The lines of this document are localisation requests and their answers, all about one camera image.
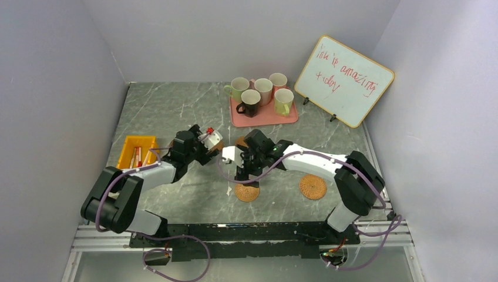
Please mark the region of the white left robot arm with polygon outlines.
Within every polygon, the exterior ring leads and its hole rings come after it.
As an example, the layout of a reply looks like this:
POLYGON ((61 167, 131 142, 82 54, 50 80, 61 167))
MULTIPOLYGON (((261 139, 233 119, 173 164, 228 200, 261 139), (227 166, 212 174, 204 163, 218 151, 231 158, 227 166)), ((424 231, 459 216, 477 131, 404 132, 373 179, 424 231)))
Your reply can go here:
POLYGON ((104 168, 83 202, 80 215, 93 222, 99 232, 142 233, 153 247, 160 247, 168 239, 168 221, 140 210, 140 195, 157 186, 178 182, 192 162, 206 165, 222 148, 222 135, 211 127, 202 132, 195 124, 178 131, 164 148, 164 156, 159 156, 160 147, 150 149, 156 156, 153 163, 132 169, 104 168))

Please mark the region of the dark brown wooden coaster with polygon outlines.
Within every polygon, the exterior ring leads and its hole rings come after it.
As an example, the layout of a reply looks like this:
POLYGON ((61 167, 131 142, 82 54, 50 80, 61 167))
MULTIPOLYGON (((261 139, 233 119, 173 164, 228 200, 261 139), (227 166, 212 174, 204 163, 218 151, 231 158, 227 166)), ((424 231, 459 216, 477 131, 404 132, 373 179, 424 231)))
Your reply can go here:
POLYGON ((221 152, 223 150, 223 147, 224 147, 224 142, 219 141, 214 148, 215 148, 215 150, 218 150, 221 152))

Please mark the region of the light wooden coaster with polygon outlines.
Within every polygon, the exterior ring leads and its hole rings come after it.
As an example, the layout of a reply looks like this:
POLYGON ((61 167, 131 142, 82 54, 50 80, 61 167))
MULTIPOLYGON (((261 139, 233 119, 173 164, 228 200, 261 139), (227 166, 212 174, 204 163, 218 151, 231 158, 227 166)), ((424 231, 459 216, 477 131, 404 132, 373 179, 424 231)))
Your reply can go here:
POLYGON ((248 144, 244 141, 244 136, 240 136, 235 140, 236 146, 248 147, 248 144))

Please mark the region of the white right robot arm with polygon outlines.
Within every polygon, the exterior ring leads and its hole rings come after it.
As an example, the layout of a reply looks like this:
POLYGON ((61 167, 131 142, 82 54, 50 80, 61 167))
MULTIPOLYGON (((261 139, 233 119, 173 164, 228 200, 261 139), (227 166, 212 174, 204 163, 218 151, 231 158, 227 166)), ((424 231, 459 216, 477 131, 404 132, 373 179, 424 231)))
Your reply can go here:
POLYGON ((336 244, 345 237, 346 229, 354 220, 367 216, 380 203, 385 181, 368 158, 361 152, 333 155, 307 149, 289 140, 277 143, 258 129, 244 137, 246 146, 228 146, 221 151, 219 161, 237 166, 235 178, 238 184, 257 184, 274 169, 297 171, 334 182, 341 201, 327 216, 323 227, 324 239, 336 244))

